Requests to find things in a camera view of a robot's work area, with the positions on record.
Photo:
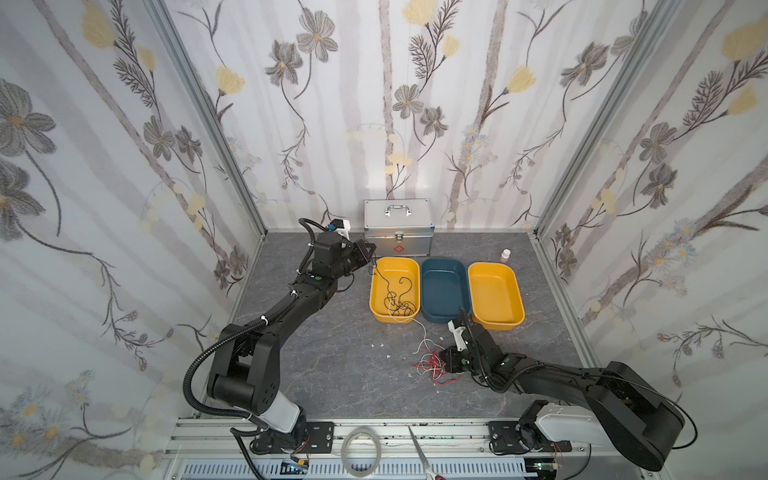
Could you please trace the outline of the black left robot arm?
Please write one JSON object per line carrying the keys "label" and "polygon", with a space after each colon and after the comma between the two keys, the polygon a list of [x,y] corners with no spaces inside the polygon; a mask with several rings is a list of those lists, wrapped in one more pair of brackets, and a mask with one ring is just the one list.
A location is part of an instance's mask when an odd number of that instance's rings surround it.
{"label": "black left robot arm", "polygon": [[375,244],[350,239],[344,220],[323,225],[301,218],[298,223],[309,242],[287,294],[245,324],[227,325],[182,380],[184,399],[197,412],[254,425],[252,431],[231,431],[246,459],[308,448],[304,410],[280,390],[281,348],[338,292],[340,279],[370,264],[376,252]]}

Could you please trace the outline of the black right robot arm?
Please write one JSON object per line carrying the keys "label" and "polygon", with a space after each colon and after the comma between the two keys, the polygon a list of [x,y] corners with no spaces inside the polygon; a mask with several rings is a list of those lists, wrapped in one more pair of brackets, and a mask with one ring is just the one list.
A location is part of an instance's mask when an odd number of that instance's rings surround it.
{"label": "black right robot arm", "polygon": [[468,373],[498,394],[543,395],[594,415],[610,444],[631,463],[660,471],[686,423],[678,404],[632,368],[612,361],[604,368],[577,368],[505,353],[490,332],[460,309],[448,322],[455,345],[440,355],[451,373]]}

